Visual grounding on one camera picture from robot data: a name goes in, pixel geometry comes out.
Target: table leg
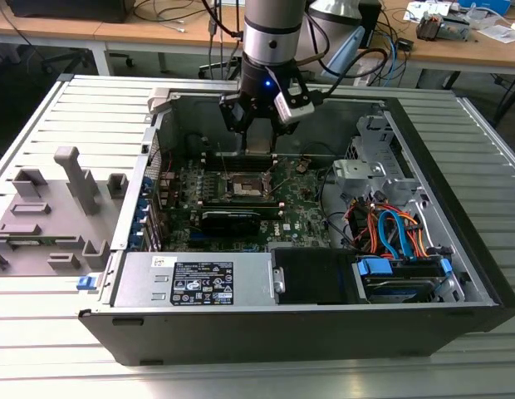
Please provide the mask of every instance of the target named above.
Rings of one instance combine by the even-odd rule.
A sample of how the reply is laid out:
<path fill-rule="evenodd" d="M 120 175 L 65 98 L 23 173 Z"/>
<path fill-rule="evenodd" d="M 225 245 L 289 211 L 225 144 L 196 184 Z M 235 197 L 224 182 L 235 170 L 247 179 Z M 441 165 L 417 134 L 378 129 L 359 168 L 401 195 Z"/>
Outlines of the table leg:
<path fill-rule="evenodd" d="M 511 109 L 511 107 L 515 103 L 515 89 L 513 89 L 513 92 L 510 94 L 510 96 L 505 100 L 503 104 L 500 105 L 500 107 L 496 110 L 496 115 L 493 117 L 492 126 L 497 127 L 499 122 L 501 122 L 501 119 L 505 116 L 505 114 L 508 112 L 508 110 Z"/>
<path fill-rule="evenodd" d="M 451 74 L 451 76 L 448 78 L 448 80 L 444 83 L 444 90 L 451 90 L 451 87 L 454 85 L 454 83 L 459 79 L 460 71 L 455 71 Z"/>
<path fill-rule="evenodd" d="M 158 53 L 158 63 L 159 63 L 159 71 L 161 73 L 168 73 L 169 70 L 167 69 L 167 61 L 165 60 L 165 53 L 159 52 Z"/>
<path fill-rule="evenodd" d="M 17 44 L 4 44 L 2 45 L 2 49 L 4 51 L 4 54 L 8 56 L 10 59 L 10 62 L 12 64 L 19 64 L 22 59 L 19 57 L 19 54 L 17 54 Z"/>
<path fill-rule="evenodd" d="M 106 45 L 104 42 L 96 42 L 90 48 L 93 53 L 93 58 L 95 59 L 95 64 L 97 66 L 97 71 L 99 75 L 104 76 L 113 76 L 114 68 L 110 62 L 110 53 L 106 50 Z"/>

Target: warning label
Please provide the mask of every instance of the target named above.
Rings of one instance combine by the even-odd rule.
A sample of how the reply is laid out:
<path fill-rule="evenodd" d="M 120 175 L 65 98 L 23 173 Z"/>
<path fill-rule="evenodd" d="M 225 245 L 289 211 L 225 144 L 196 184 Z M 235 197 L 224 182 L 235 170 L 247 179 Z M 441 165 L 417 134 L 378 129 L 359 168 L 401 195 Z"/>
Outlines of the warning label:
<path fill-rule="evenodd" d="M 175 263 L 171 303 L 233 305 L 233 263 Z"/>

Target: slotted metal surface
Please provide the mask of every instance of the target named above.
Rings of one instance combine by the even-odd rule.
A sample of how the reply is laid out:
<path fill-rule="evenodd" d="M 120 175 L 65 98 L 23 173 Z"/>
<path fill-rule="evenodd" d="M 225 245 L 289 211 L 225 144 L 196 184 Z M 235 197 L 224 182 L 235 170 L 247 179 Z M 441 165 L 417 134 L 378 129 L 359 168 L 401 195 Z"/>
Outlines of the slotted metal surface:
<path fill-rule="evenodd" d="M 77 145 L 81 165 L 96 179 L 112 172 L 130 177 L 149 125 L 140 116 L 150 89 L 184 85 L 204 88 L 202 81 L 103 76 L 57 83 L 0 165 L 0 214 L 20 167 L 65 178 L 52 161 L 59 145 Z M 341 88 L 337 94 L 400 99 L 515 290 L 515 156 L 476 111 L 446 91 Z M 430 358 L 128 368 L 77 322 L 78 303 L 90 297 L 75 285 L 75 278 L 0 278 L 0 397 L 515 398 L 515 318 Z M 222 332 L 204 333 L 217 333 L 228 348 Z"/>

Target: blue connector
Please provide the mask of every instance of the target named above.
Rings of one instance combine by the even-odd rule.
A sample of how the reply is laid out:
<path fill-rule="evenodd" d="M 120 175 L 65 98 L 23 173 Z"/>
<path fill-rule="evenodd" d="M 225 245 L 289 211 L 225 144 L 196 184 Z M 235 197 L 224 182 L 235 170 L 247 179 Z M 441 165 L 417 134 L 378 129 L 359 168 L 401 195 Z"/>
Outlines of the blue connector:
<path fill-rule="evenodd" d="M 145 198 L 138 198 L 138 202 L 135 205 L 136 208 L 142 209 L 146 208 L 146 206 L 149 204 L 149 202 Z"/>
<path fill-rule="evenodd" d="M 388 259 L 383 258 L 364 258 L 358 264 L 359 274 L 392 274 L 392 266 Z"/>
<path fill-rule="evenodd" d="M 76 289 L 79 291 L 89 291 L 92 289 L 96 289 L 97 279 L 91 276 L 82 276 L 78 279 L 78 283 L 76 283 Z"/>
<path fill-rule="evenodd" d="M 440 266 L 442 266 L 442 270 L 446 275 L 450 274 L 453 271 L 453 268 L 451 267 L 451 263 L 447 259 L 442 259 L 440 261 Z"/>

